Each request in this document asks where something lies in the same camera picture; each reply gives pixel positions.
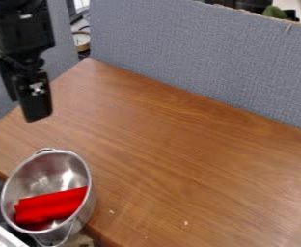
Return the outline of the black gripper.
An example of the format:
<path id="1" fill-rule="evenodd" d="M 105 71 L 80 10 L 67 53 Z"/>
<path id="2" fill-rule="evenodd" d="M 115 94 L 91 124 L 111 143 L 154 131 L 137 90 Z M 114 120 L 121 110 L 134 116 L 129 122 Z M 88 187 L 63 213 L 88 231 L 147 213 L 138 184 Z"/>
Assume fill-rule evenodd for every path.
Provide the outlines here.
<path id="1" fill-rule="evenodd" d="M 0 6 L 0 75 L 28 123 L 52 113 L 42 54 L 54 46 L 47 6 Z"/>

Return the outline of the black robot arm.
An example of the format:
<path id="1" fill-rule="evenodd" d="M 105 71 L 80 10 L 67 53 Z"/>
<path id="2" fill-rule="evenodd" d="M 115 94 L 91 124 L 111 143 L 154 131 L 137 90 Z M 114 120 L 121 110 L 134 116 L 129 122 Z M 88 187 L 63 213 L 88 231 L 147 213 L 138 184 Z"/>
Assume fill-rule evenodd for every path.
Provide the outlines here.
<path id="1" fill-rule="evenodd" d="M 28 123 L 52 113 L 40 54 L 54 46 L 47 0 L 0 0 L 0 75 Z"/>

